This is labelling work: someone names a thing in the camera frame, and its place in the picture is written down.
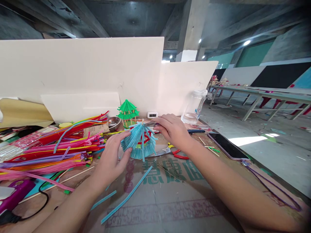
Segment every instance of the smartphone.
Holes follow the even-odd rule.
[[[219,133],[207,134],[219,148],[232,160],[250,161],[246,153]]]

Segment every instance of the table leg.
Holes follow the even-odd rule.
[[[268,121],[270,121],[270,120],[272,119],[272,117],[275,116],[275,114],[278,112],[278,110],[282,107],[282,105],[283,105],[285,102],[286,102],[286,100],[282,100],[282,101],[279,103],[278,107],[276,108],[276,111],[273,111],[274,113],[271,113],[271,115],[270,115]]]
[[[214,101],[214,99],[215,99],[215,97],[216,97],[216,94],[217,94],[218,90],[219,90],[219,88],[216,88],[215,94],[213,95],[213,98],[212,98],[212,100],[211,100],[211,102],[210,102],[210,106],[212,105],[212,103],[213,103],[213,101]]]
[[[245,105],[246,101],[248,100],[248,98],[250,97],[250,94],[248,94],[248,96],[246,97],[246,99],[244,100],[242,105]]]
[[[245,116],[243,117],[242,121],[246,121],[246,119],[249,117],[249,115],[252,113],[253,109],[256,107],[256,105],[258,104],[258,102],[261,100],[261,96],[259,95],[257,97],[257,99],[254,101],[254,103],[252,104],[252,106],[250,107],[250,109],[248,110],[248,112],[245,114]]]
[[[302,110],[298,110],[298,112],[296,112],[296,114],[292,117],[291,120],[295,120],[297,117],[299,117],[304,111],[306,111],[308,108],[310,107],[310,105],[305,104],[305,106],[303,107]]]
[[[232,94],[231,94],[231,96],[230,96],[230,98],[229,98],[229,100],[228,100],[228,102],[227,102],[227,105],[229,104],[229,102],[230,102],[230,100],[231,100],[233,94],[234,94],[234,92],[232,92]]]

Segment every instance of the black wall panel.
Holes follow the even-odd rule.
[[[310,66],[311,62],[267,66],[251,86],[288,88]]]

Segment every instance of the metal bowl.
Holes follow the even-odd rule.
[[[108,127],[109,131],[113,132],[115,131],[121,123],[121,119],[117,116],[108,117]]]

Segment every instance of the concrete floor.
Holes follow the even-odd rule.
[[[311,198],[311,133],[298,128],[311,128],[311,117],[300,116],[292,121],[287,119],[290,115],[280,113],[271,121],[266,121],[269,117],[265,114],[269,113],[267,109],[252,113],[250,119],[241,121],[252,100],[250,98],[245,106],[242,106],[243,98],[232,99],[230,108],[209,106],[210,100],[206,100],[200,119],[208,122],[223,136]],[[227,99],[215,100],[218,104],[226,104],[227,101]],[[286,134],[273,132],[271,128]],[[275,135],[277,142],[268,141],[260,136],[261,134],[277,134]]]

